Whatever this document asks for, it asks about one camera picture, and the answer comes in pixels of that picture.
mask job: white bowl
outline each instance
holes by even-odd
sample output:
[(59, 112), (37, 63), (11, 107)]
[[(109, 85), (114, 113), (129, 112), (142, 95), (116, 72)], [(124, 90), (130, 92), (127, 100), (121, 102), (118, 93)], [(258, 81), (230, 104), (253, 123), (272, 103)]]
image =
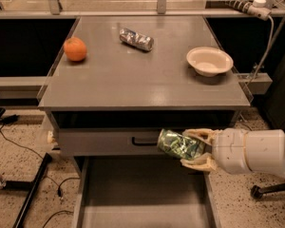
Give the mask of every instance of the white bowl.
[(226, 52), (213, 47), (193, 48), (187, 53), (187, 61), (198, 74), (205, 77), (227, 72), (234, 65)]

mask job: gray tabletop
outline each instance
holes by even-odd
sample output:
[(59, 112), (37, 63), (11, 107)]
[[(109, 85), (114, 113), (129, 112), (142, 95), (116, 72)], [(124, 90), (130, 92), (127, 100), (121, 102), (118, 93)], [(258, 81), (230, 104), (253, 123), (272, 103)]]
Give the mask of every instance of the gray tabletop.
[[(150, 52), (122, 43), (120, 29), (154, 38)], [(200, 16), (82, 17), (73, 33), (87, 45), (81, 63), (63, 55), (39, 107), (53, 110), (241, 109), (249, 102), (229, 71), (199, 76), (186, 61), (218, 45)]]

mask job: drawer handle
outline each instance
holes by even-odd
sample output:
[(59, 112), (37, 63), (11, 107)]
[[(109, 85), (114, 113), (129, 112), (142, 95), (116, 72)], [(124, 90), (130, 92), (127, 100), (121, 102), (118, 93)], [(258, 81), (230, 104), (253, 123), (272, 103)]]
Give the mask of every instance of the drawer handle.
[(135, 146), (150, 146), (150, 145), (157, 145), (156, 142), (136, 142), (135, 137), (132, 137), (132, 144)]

